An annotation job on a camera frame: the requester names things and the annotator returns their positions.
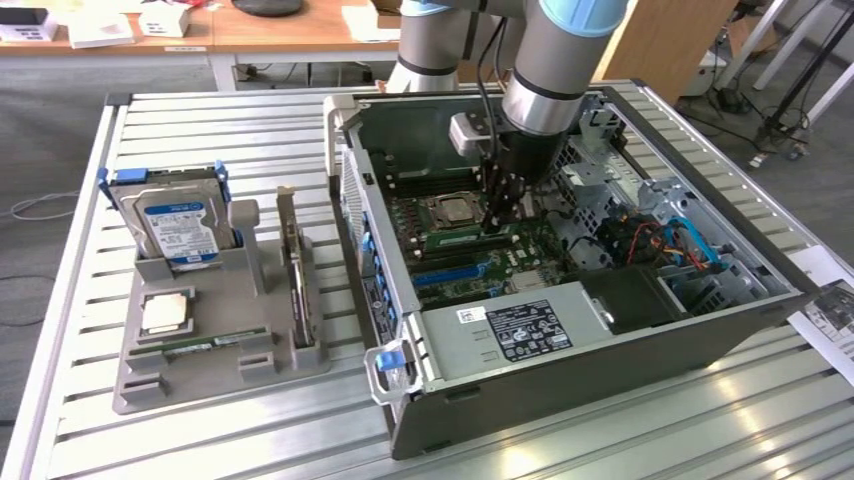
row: sticker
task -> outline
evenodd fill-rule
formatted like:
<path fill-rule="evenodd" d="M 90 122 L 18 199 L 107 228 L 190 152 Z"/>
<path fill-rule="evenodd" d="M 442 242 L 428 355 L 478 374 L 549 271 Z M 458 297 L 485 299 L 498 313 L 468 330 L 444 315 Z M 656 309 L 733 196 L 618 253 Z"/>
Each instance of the sticker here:
<path fill-rule="evenodd" d="M 222 337 L 217 337 L 214 339 L 214 344 L 218 347 L 223 347 L 223 346 L 227 346 L 227 345 L 234 345 L 235 343 L 238 343 L 241 341 L 241 339 L 243 337 L 249 337 L 250 335 L 255 335 L 257 333 L 259 333 L 259 332 L 253 330 L 253 331 L 249 331 L 249 332 L 235 333 L 234 335 L 225 335 Z"/>
<path fill-rule="evenodd" d="M 186 347 L 181 347 L 181 348 L 174 348 L 173 350 L 167 350 L 166 352 L 163 352 L 165 355 L 169 355 L 170 357 L 179 357 L 182 355 L 187 355 L 190 353 L 197 353 L 197 352 L 202 352 L 206 350 L 211 350 L 214 347 L 211 346 L 210 343 L 201 343 L 198 345 L 189 345 Z"/>
<path fill-rule="evenodd" d="M 466 235 L 465 237 L 457 238 L 446 238 L 445 240 L 440 240 L 440 245 L 456 245 L 464 242 L 474 242 L 478 239 L 477 235 Z"/>
<path fill-rule="evenodd" d="M 474 307 L 458 310 L 457 316 L 460 317 L 460 323 L 480 322 L 486 320 L 486 308 Z"/>
<path fill-rule="evenodd" d="M 206 216 L 202 202 L 146 207 L 155 240 L 170 261 L 190 266 L 217 257 L 214 231 L 202 224 Z"/>
<path fill-rule="evenodd" d="M 207 52 L 207 47 L 163 47 L 167 52 Z"/>
<path fill-rule="evenodd" d="M 512 362 L 573 346 L 548 300 L 504 308 L 486 315 L 505 358 Z"/>

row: barcode label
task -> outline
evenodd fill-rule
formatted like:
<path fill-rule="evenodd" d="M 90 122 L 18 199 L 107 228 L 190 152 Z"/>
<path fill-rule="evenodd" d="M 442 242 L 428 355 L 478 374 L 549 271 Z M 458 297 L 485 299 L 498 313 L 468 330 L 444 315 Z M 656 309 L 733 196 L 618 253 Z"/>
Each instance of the barcode label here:
<path fill-rule="evenodd" d="M 207 52 L 207 47 L 163 47 L 167 52 Z"/>
<path fill-rule="evenodd" d="M 480 322 L 481 320 L 486 320 L 486 308 L 474 307 L 458 310 L 457 317 L 460 318 L 460 323 Z"/>

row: hard drive label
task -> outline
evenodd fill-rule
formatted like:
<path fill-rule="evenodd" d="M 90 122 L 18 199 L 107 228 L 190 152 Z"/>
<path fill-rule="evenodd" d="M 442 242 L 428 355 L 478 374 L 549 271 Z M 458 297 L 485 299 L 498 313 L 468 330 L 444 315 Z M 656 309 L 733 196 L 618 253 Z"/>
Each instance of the hard drive label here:
<path fill-rule="evenodd" d="M 174 263 L 187 264 L 183 269 L 195 268 L 219 253 L 214 231 L 202 224 L 206 216 L 202 202 L 146 207 L 146 218 L 163 256 Z"/>

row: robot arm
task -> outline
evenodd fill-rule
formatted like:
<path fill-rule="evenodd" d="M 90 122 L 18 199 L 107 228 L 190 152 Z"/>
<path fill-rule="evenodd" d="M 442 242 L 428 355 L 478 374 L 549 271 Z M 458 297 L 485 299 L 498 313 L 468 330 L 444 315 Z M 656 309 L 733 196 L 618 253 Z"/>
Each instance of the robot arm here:
<path fill-rule="evenodd" d="M 528 187 L 549 169 L 629 0 L 529 0 L 528 5 L 522 0 L 438 1 L 441 4 L 410 1 L 402 8 L 401 49 L 390 87 L 400 91 L 456 88 L 460 61 L 481 57 L 485 48 L 498 48 L 488 38 L 498 34 L 500 20 L 465 9 L 474 7 L 509 18 L 498 26 L 508 34 L 504 57 L 516 55 L 513 78 L 494 112 L 496 123 L 502 125 L 500 145 L 482 149 L 489 209 L 484 227 L 492 231 L 512 220 Z M 458 115 L 452 126 L 461 153 L 472 143 L 461 135 L 478 130 L 470 122 L 469 115 Z"/>

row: table leg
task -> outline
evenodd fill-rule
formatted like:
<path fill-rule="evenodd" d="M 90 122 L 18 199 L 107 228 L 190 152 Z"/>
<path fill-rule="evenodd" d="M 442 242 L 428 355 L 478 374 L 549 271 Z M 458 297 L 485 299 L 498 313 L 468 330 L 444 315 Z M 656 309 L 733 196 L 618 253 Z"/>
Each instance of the table leg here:
<path fill-rule="evenodd" d="M 775 3 L 769 7 L 768 12 L 763 16 L 763 19 L 757 24 L 757 28 L 755 28 L 753 33 L 748 37 L 745 45 L 743 45 L 741 52 L 739 52 L 739 55 L 724 70 L 721 77 L 718 77 L 718 81 L 716 82 L 717 89 L 725 88 L 729 85 L 730 81 L 736 77 L 736 74 L 743 69 L 745 60 L 748 60 L 748 57 L 753 53 L 755 48 L 757 48 L 757 45 L 760 44 L 760 40 L 763 40 L 763 37 L 765 37 L 765 33 L 769 31 L 769 28 L 772 28 L 775 19 L 777 19 L 777 16 L 787 6 L 787 3 L 789 3 L 789 0 L 775 0 Z"/>
<path fill-rule="evenodd" d="M 801 25 L 799 25 L 799 28 L 796 28 L 796 31 L 792 33 L 792 37 L 784 45 L 784 48 L 781 48 L 780 53 L 775 57 L 775 60 L 765 68 L 763 76 L 757 80 L 757 83 L 753 84 L 753 88 L 756 88 L 757 90 L 763 90 L 772 81 L 772 78 L 777 74 L 780 67 L 784 66 L 784 63 L 792 56 L 792 52 L 795 52 L 796 48 L 799 48 L 801 40 L 804 40 L 805 35 L 811 31 L 811 28 L 813 28 L 813 25 L 825 14 L 825 8 L 831 6 L 833 1 L 835 0 L 823 0 L 823 2 L 813 8 L 813 11 L 811 11 L 805 19 L 801 21 Z"/>
<path fill-rule="evenodd" d="M 819 102 L 816 102 L 816 105 L 811 109 L 811 112 L 807 114 L 811 125 L 816 123 L 816 120 L 819 119 L 821 114 L 825 113 L 825 110 L 828 110 L 828 107 L 831 107 L 831 104 L 840 97 L 840 94 L 845 91 L 848 86 L 852 84 L 853 80 L 854 80 L 854 63 L 845 70 L 845 73 L 843 73 L 843 76 L 831 86 L 831 88 L 828 89 L 828 92 L 825 93 L 825 95 L 823 95 L 823 98 L 819 99 Z"/>
<path fill-rule="evenodd" d="M 238 82 L 235 80 L 235 66 L 238 58 L 230 53 L 214 53 L 209 56 L 214 79 L 217 80 L 217 90 L 221 92 L 237 92 Z"/>

